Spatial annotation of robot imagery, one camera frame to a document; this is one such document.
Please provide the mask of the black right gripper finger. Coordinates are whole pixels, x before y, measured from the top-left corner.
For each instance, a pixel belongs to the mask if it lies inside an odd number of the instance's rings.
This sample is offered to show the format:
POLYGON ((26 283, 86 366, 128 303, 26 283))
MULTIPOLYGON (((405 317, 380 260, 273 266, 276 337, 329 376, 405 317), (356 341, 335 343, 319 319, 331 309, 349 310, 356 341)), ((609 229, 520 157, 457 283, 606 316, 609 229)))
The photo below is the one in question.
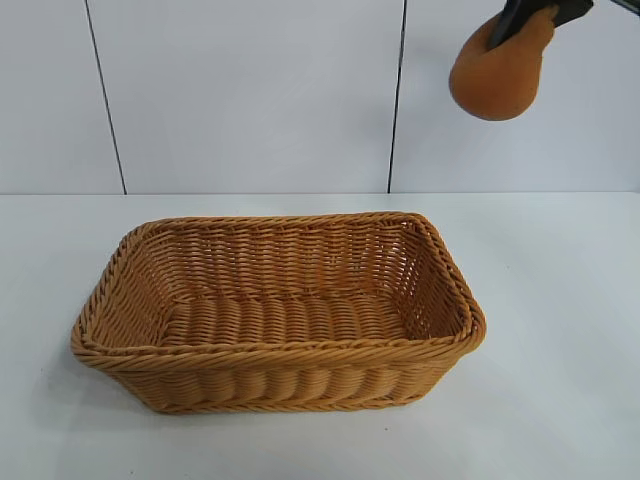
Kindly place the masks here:
POLYGON ((523 1, 507 0, 489 36, 487 49, 493 50, 512 37, 521 28, 522 20, 523 1))
POLYGON ((553 17, 555 26, 561 26, 585 16, 594 6, 592 0, 552 0, 550 5, 557 8, 553 17))

